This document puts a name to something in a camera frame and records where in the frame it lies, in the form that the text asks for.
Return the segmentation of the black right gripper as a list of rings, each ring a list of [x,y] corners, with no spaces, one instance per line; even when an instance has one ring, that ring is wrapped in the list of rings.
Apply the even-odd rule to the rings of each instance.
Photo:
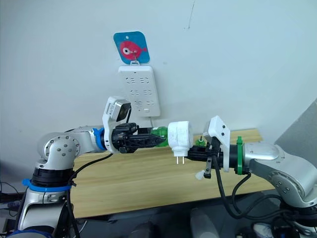
[[[204,178],[211,178],[211,170],[220,171],[219,162],[221,159],[221,142],[213,136],[207,143],[207,147],[194,145],[190,148],[187,159],[191,161],[206,162]]]

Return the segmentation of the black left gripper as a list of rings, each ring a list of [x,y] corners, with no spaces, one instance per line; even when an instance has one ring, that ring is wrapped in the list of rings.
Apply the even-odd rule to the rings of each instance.
[[[165,138],[151,134],[152,127],[140,127],[134,123],[122,123],[117,125],[111,135],[111,141],[115,149],[121,154],[134,153],[140,148],[152,148],[163,142]]]

